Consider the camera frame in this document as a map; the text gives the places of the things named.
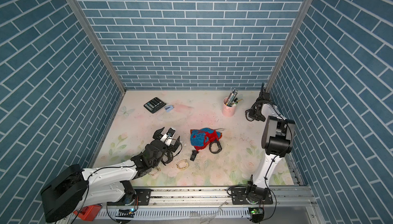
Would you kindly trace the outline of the red blue towel cloth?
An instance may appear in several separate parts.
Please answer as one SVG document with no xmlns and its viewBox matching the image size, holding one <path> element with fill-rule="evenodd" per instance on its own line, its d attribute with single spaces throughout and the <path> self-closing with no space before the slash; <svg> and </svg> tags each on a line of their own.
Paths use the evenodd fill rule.
<svg viewBox="0 0 393 224">
<path fill-rule="evenodd" d="M 190 130 L 190 143 L 196 151 L 205 149 L 210 143 L 219 141 L 221 137 L 221 132 L 211 128 Z"/>
</svg>

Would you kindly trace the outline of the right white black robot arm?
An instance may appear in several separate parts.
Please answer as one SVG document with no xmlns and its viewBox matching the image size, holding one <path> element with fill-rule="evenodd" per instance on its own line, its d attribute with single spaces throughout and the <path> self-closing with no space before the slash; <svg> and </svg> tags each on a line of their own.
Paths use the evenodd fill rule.
<svg viewBox="0 0 393 224">
<path fill-rule="evenodd" d="M 259 97 L 245 111 L 245 117 L 250 122 L 261 121 L 264 125 L 261 146 L 265 156 L 246 187 L 247 200 L 252 204 L 261 203 L 272 193 L 269 186 L 275 167 L 293 148 L 295 122 L 278 112 L 263 85 Z"/>
</svg>

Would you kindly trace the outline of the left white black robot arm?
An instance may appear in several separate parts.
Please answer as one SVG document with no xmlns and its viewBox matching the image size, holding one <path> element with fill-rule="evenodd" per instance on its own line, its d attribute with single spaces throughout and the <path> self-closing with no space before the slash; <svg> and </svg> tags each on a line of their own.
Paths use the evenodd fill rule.
<svg viewBox="0 0 393 224">
<path fill-rule="evenodd" d="M 180 140 L 174 139 L 175 129 L 162 132 L 155 131 L 144 151 L 124 162 L 84 169 L 75 164 L 62 171 L 41 190 L 46 222 L 54 223 L 86 206 L 134 199 L 131 181 L 149 174 L 180 146 Z"/>
</svg>

